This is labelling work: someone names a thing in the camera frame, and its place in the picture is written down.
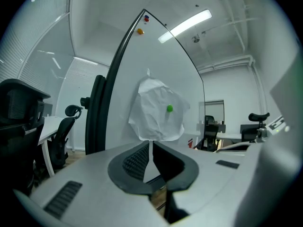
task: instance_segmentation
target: ceiling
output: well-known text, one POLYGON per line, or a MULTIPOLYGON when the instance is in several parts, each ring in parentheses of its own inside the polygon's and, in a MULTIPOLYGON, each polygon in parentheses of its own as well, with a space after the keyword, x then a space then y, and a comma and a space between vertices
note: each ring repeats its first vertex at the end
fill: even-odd
POLYGON ((82 34, 84 37, 77 42, 79 44, 74 45, 75 48, 81 48, 80 43, 89 43, 90 37, 94 37, 94 31, 102 29, 101 24, 125 33, 142 9, 147 9, 167 24, 168 29, 209 9, 212 18, 177 36, 196 67, 202 68, 247 52, 247 21, 243 0, 72 0, 72 5, 85 7, 81 12, 71 9, 72 23, 83 23, 83 26, 79 26, 79 23, 77 26, 72 25, 73 36, 82 34), (199 37, 199 42, 193 42, 194 36, 199 37))

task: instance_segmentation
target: whiteboard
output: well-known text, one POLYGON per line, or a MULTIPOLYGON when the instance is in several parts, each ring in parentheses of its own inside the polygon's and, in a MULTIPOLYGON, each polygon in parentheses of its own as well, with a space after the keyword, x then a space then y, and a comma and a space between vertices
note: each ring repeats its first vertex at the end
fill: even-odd
POLYGON ((107 117, 106 149, 141 142, 128 124, 128 117, 139 82, 146 76, 147 69, 150 69, 153 78, 161 80, 190 104, 184 116, 184 134, 169 145, 188 147, 191 135, 203 138, 204 125, 199 124, 199 102, 205 99, 200 75, 174 37, 164 43, 158 40, 167 32, 167 28, 148 12, 144 15, 129 40, 116 76, 107 117), (144 21, 144 15, 150 17, 148 23, 144 21), (136 32, 138 28, 144 31, 143 35, 136 32))

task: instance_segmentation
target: white paper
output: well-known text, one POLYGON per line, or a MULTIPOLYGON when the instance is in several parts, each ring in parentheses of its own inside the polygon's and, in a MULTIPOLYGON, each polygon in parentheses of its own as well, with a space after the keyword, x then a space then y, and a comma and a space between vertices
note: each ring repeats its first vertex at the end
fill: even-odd
POLYGON ((147 78, 139 86, 128 122, 140 140, 173 141, 184 132, 183 117, 190 105, 158 79, 147 78))

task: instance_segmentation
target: orange magnet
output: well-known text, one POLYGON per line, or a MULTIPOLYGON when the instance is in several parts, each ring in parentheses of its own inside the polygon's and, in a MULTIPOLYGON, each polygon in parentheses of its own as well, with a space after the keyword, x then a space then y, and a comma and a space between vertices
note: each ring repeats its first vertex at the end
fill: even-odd
POLYGON ((137 29, 137 32, 138 32, 138 34, 140 34, 140 35, 143 35, 143 34, 144 34, 144 31, 143 31, 142 29, 140 29, 140 28, 137 29))

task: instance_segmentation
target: green dot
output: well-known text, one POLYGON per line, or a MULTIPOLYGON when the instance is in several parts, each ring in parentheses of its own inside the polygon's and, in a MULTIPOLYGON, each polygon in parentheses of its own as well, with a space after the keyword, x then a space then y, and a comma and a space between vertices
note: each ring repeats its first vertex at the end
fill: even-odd
POLYGON ((173 111, 173 107, 172 107, 171 104, 169 104, 169 105, 167 106, 167 112, 172 112, 172 111, 173 111))

